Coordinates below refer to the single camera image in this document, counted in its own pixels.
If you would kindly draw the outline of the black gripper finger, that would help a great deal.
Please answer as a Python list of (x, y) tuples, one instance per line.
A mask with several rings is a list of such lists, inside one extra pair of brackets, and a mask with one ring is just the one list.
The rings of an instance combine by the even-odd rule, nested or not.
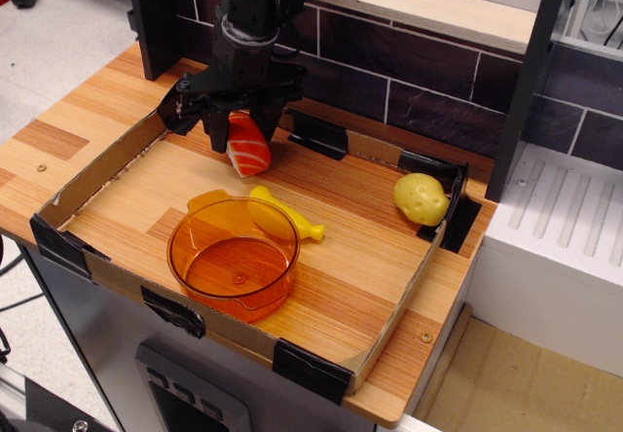
[(211, 149), (217, 153), (225, 153), (229, 138), (229, 111), (208, 109), (202, 115), (204, 132), (210, 137)]
[(283, 115), (281, 100), (260, 100), (249, 108), (249, 114), (266, 141), (271, 141)]

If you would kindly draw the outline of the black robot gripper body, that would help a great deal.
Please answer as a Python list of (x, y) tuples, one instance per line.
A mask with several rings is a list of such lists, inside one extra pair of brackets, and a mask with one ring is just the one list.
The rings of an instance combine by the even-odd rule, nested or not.
[(249, 111), (260, 100), (281, 100), (286, 105), (301, 99), (307, 69), (274, 60), (273, 47), (271, 39), (241, 41), (217, 32), (208, 67), (176, 85), (177, 116), (186, 120), (199, 118), (210, 108)]

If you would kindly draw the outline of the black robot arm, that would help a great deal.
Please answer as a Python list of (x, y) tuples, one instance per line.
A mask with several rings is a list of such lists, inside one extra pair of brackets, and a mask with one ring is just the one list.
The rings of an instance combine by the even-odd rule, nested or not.
[(290, 55), (276, 55), (280, 30), (299, 15), (305, 0), (223, 0), (215, 8), (214, 39), (207, 67), (182, 77), (175, 86), (177, 121), (185, 134), (196, 123), (223, 153), (230, 115), (247, 111), (262, 138), (272, 139), (285, 105), (303, 96), (306, 69)]

